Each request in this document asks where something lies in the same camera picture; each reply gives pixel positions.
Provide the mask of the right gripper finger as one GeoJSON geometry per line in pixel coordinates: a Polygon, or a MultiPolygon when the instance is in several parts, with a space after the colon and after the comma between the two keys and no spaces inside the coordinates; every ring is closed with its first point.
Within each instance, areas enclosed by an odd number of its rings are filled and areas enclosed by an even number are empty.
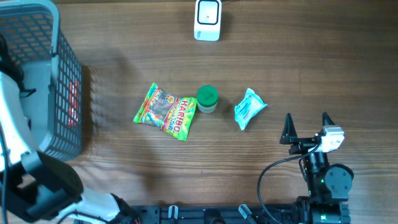
{"type": "Polygon", "coordinates": [[[298,142],[297,132],[295,130],[292,115],[286,114],[284,129],[280,137],[280,144],[296,144],[298,142]]]}
{"type": "Polygon", "coordinates": [[[335,125],[335,123],[332,121],[332,119],[330,118],[330,116],[328,115],[327,112],[323,112],[323,114],[322,114],[322,123],[323,123],[323,126],[335,125]]]}

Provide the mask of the light blue tissue packet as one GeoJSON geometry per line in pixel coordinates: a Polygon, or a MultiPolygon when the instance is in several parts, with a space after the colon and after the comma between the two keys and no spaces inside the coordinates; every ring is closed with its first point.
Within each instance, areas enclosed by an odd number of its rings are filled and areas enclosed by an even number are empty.
{"type": "Polygon", "coordinates": [[[235,121],[240,130],[245,130],[250,120],[267,106],[251,88],[246,90],[243,100],[234,107],[235,121]]]}

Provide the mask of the green lid plastic jar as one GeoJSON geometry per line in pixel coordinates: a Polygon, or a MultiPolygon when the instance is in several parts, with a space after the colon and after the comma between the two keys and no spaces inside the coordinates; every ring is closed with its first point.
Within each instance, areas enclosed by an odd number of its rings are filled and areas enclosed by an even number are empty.
{"type": "Polygon", "coordinates": [[[217,107],[218,100],[218,90],[211,85],[202,86],[197,91],[197,106],[203,113],[212,113],[217,107]]]}

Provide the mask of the green Haribo candy bag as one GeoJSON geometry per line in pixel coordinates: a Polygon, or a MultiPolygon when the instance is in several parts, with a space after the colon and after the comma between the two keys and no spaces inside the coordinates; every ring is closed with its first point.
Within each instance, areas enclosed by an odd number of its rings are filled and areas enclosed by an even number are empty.
{"type": "Polygon", "coordinates": [[[185,141],[196,108],[196,98],[175,96],[153,83],[133,121],[158,127],[178,140],[185,141]]]}

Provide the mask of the red package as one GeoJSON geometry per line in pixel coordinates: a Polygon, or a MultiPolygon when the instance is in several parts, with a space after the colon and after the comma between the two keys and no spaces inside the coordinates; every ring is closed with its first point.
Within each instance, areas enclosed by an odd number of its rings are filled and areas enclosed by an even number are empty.
{"type": "Polygon", "coordinates": [[[79,81],[70,82],[69,84],[69,106],[68,106],[68,127],[73,128],[80,121],[79,115],[79,81]]]}

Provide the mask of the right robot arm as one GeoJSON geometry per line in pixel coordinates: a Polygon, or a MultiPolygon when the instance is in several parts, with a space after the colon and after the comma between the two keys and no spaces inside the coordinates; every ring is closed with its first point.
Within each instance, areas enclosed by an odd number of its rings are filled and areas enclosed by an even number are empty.
{"type": "Polygon", "coordinates": [[[299,196],[292,204],[294,223],[349,224],[348,205],[354,173],[343,164],[330,164],[327,154],[337,150],[345,132],[329,115],[322,114],[322,129],[312,138],[299,138],[291,114],[286,115],[280,143],[290,145],[290,155],[300,155],[300,171],[308,187],[308,196],[299,196]]]}

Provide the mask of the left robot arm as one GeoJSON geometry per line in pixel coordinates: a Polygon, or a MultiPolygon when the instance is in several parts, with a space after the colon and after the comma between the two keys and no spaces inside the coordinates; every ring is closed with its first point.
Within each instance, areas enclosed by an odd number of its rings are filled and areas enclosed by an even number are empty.
{"type": "Polygon", "coordinates": [[[1,38],[1,208],[27,223],[67,218],[83,223],[140,223],[140,215],[114,194],[83,186],[68,164],[40,151],[23,114],[23,71],[1,38]]]}

